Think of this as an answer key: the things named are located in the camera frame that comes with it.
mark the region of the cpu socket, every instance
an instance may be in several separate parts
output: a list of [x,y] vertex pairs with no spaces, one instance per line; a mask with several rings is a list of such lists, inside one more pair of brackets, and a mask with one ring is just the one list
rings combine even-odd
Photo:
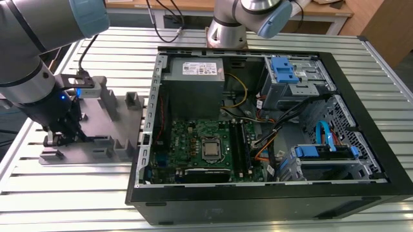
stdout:
[[218,137],[202,137],[202,159],[208,163],[216,163],[222,159],[221,139]]

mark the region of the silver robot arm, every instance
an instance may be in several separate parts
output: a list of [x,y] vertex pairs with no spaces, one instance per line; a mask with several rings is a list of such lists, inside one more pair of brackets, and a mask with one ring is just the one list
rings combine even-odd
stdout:
[[103,0],[0,1],[0,93],[47,131],[71,138],[85,138],[79,110],[39,55],[109,27]]
[[246,28],[261,37],[273,38],[291,19],[288,0],[218,0],[208,43],[217,48],[244,48]]

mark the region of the metal slats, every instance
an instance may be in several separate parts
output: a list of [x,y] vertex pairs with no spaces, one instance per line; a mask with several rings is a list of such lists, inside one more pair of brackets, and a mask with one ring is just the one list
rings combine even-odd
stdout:
[[[162,29],[166,37],[176,30]],[[264,40],[248,34],[252,49],[331,52],[365,104],[393,152],[413,177],[413,106],[395,85],[381,64],[356,37],[280,34]],[[71,49],[62,66],[74,74],[77,61],[90,40]],[[138,91],[149,95],[157,47],[206,44],[202,30],[186,31],[173,44],[161,43],[153,29],[111,28],[101,34],[85,57],[91,75],[109,77],[117,95]],[[125,205],[130,163],[45,167],[38,159],[46,132],[34,124],[23,140],[0,195],[0,231],[289,231],[341,232],[412,231],[413,199],[380,205],[343,220],[282,221],[176,227],[153,227],[142,215]]]

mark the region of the black case frame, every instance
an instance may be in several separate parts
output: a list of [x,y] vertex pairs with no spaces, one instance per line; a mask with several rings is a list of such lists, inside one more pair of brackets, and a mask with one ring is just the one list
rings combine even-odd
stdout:
[[[193,51],[201,51],[201,54],[193,55]],[[238,52],[257,56],[268,54],[319,56],[357,122],[357,128],[385,170],[388,183],[135,188],[138,161],[135,157],[126,204],[137,207],[150,224],[344,218],[375,205],[412,197],[412,180],[331,53],[182,47],[160,47],[160,52],[161,55],[173,57],[208,57],[210,52],[216,54]]]

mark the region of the motherboard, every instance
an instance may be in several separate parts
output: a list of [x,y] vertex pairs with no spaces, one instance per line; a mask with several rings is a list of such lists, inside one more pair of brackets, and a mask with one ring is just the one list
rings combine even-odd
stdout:
[[258,182],[250,143],[256,140],[250,121],[173,121],[169,152],[153,156],[153,181],[158,184]]

